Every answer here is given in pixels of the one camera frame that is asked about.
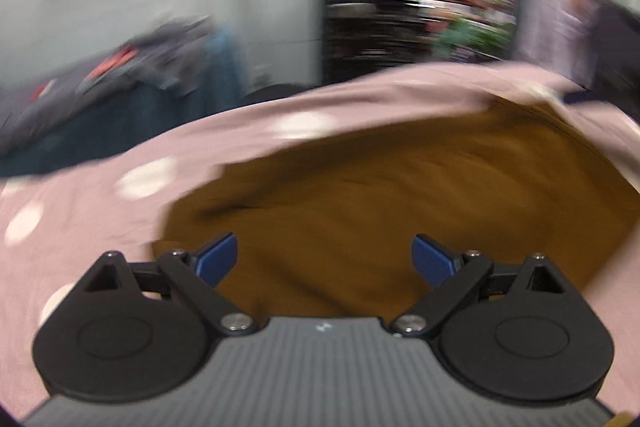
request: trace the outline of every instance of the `pink polka dot fabric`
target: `pink polka dot fabric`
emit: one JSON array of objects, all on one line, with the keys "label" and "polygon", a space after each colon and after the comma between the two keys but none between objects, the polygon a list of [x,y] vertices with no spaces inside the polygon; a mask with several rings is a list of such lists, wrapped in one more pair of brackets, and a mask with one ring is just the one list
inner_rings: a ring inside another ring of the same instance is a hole
[{"label": "pink polka dot fabric", "polygon": [[[159,236],[168,205],[220,176],[226,164],[328,134],[481,111],[498,95],[522,103],[549,100],[634,182],[640,129],[607,104],[564,107],[556,94],[571,89],[577,88],[567,79],[525,64],[409,66],[217,114],[108,160],[0,182],[0,403],[23,417],[46,398],[31,341],[41,317],[65,295],[63,287],[106,250],[120,250],[130,261],[149,259],[147,245]],[[635,413],[638,273],[640,228],[588,292],[616,341],[600,397],[615,410]]]}]

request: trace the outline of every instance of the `metal screw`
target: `metal screw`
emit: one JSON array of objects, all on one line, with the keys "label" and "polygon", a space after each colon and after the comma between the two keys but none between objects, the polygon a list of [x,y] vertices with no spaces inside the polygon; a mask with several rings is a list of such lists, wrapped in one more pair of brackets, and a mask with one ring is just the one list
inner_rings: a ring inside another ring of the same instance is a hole
[{"label": "metal screw", "polygon": [[420,315],[402,315],[396,319],[396,328],[402,333],[418,333],[427,327],[427,321]]},{"label": "metal screw", "polygon": [[244,331],[253,323],[254,320],[244,313],[229,313],[220,320],[222,327],[229,331]]}]

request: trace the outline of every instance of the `white polka dot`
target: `white polka dot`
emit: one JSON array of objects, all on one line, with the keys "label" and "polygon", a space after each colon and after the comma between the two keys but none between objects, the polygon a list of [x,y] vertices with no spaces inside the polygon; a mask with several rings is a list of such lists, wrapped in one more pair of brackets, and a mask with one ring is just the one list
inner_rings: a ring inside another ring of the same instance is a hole
[{"label": "white polka dot", "polygon": [[558,100],[558,93],[550,87],[537,84],[535,82],[523,82],[520,84],[520,89],[532,94],[537,99],[542,100]]},{"label": "white polka dot", "polygon": [[18,210],[4,232],[5,245],[14,247],[29,237],[40,222],[43,211],[44,204],[39,201],[30,201]]},{"label": "white polka dot", "polygon": [[625,118],[626,124],[629,126],[629,129],[631,129],[631,131],[633,131],[638,135],[638,137],[640,137],[640,125],[638,125],[635,120],[627,115],[625,115]]},{"label": "white polka dot", "polygon": [[168,187],[176,175],[176,160],[166,156],[136,167],[116,183],[116,192],[124,199],[141,200]]},{"label": "white polka dot", "polygon": [[2,188],[2,194],[0,198],[8,198],[13,196],[16,192],[20,192],[23,188],[29,185],[31,176],[16,176],[14,178],[8,178]]},{"label": "white polka dot", "polygon": [[71,289],[74,286],[75,286],[74,283],[65,284],[64,286],[62,286],[62,288],[58,288],[53,293],[53,295],[49,297],[49,300],[47,301],[47,303],[44,305],[44,308],[40,312],[40,320],[38,322],[39,326],[44,324],[44,321],[46,321],[49,318],[49,315],[53,313],[53,311],[58,307],[60,302],[62,302],[65,299],[65,297],[68,295],[68,293],[71,291]]},{"label": "white polka dot", "polygon": [[287,140],[305,140],[327,136],[337,127],[337,121],[331,115],[306,111],[284,116],[275,123],[273,132]]},{"label": "white polka dot", "polygon": [[417,78],[399,78],[396,82],[398,84],[406,84],[407,86],[420,86],[424,84]]}]

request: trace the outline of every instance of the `red object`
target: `red object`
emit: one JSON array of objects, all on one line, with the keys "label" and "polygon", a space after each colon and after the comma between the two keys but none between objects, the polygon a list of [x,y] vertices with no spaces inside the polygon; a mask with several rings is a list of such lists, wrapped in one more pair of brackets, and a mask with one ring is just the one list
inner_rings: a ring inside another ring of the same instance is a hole
[{"label": "red object", "polygon": [[46,82],[45,84],[41,84],[40,86],[36,87],[31,93],[31,96],[29,97],[30,102],[33,102],[34,100],[39,99],[39,97],[41,97],[43,94],[46,94],[47,91],[51,88],[51,86],[53,86],[56,80],[57,79],[54,78],[53,80],[50,80],[49,82]]},{"label": "red object", "polygon": [[87,80],[98,78],[107,71],[111,71],[113,68],[123,65],[125,62],[129,62],[137,54],[138,51],[136,49],[131,48],[130,46],[125,46],[116,54],[111,55],[109,58],[105,58],[100,64],[98,64],[95,69],[86,76]]}]

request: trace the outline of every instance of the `brown fabric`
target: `brown fabric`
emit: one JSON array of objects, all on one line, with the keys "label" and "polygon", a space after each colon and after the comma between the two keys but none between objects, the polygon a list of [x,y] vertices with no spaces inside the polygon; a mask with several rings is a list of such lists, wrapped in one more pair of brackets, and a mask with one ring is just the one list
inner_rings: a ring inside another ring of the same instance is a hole
[{"label": "brown fabric", "polygon": [[635,420],[635,417],[629,413],[623,412],[617,414],[614,418],[604,424],[603,427],[628,427]]},{"label": "brown fabric", "polygon": [[230,165],[176,201],[154,252],[234,232],[218,289],[244,311],[389,320],[428,291],[418,232],[499,262],[544,252],[582,288],[639,215],[640,195],[548,105],[495,99]]}]

